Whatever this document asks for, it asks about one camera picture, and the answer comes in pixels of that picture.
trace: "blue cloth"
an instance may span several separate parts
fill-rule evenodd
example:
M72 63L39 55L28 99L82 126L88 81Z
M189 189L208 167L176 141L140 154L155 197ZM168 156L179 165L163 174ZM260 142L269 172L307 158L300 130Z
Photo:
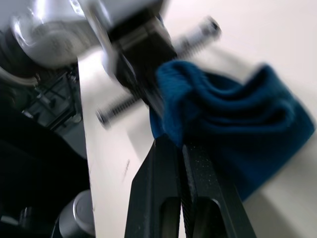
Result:
M184 61L156 72L163 119L150 111L155 138L166 133L179 147L187 139L208 144L210 157L247 198L309 139L309 116L269 65L245 85Z

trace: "white table surface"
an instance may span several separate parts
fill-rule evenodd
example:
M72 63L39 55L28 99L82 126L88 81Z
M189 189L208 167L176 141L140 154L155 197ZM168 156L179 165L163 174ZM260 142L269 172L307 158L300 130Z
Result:
M222 29L220 41L192 61L242 80L259 62L268 62L317 118L317 1L171 0L167 5L163 19L172 38L206 15ZM131 181L153 137L143 103L111 128L100 125L95 111L126 94L104 72L101 58L97 48L79 59L96 235L123 238ZM316 135L244 205L259 238L317 238Z

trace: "folded fabric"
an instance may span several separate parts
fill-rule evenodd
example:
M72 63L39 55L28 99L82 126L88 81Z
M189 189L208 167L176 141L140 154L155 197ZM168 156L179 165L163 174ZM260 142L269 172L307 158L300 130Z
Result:
M184 61L165 63L156 75L164 116L161 120L150 110L154 137L166 133L179 147L188 139L203 141L242 199L279 170L315 130L269 65L245 85Z

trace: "blue towel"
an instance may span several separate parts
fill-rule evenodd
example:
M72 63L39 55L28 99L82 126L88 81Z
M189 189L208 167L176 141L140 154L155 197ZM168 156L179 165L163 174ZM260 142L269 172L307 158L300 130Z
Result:
M164 100L161 120L150 111L155 138L166 133L179 147L187 139L208 144L210 157L246 199L310 138L309 116L269 65L245 85L184 61L156 72Z

